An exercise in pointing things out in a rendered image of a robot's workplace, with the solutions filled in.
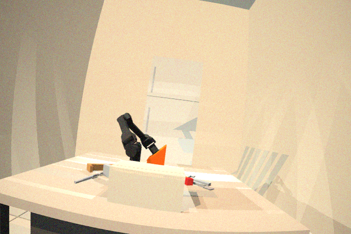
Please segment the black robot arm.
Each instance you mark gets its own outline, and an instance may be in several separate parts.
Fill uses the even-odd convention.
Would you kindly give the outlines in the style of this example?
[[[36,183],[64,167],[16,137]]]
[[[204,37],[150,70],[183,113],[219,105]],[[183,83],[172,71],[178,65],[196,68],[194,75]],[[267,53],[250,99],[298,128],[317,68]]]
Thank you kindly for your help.
[[[145,149],[149,149],[151,151],[152,155],[154,155],[155,153],[157,153],[159,151],[159,149],[154,144],[154,143],[156,143],[156,141],[152,137],[148,136],[147,134],[144,134],[133,123],[131,115],[129,113],[125,113],[125,114],[121,115],[120,117],[118,117],[117,122],[119,123],[119,126],[120,126],[121,131],[122,131],[122,135],[121,135],[122,141],[121,142],[123,144],[123,147],[125,149],[125,153],[127,156],[129,156],[129,157],[140,156],[142,145],[144,146]],[[131,132],[130,129],[134,133]],[[136,135],[140,138],[141,143],[137,142]]]

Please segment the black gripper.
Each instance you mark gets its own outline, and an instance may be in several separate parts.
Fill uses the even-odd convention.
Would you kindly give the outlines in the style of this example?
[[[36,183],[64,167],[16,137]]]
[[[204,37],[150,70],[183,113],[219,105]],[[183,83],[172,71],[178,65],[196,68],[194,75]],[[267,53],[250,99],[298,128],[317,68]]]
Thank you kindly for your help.
[[[135,161],[135,160],[139,160],[139,161],[140,161],[140,158],[141,158],[141,156],[130,157],[130,159],[133,159],[134,161]]]

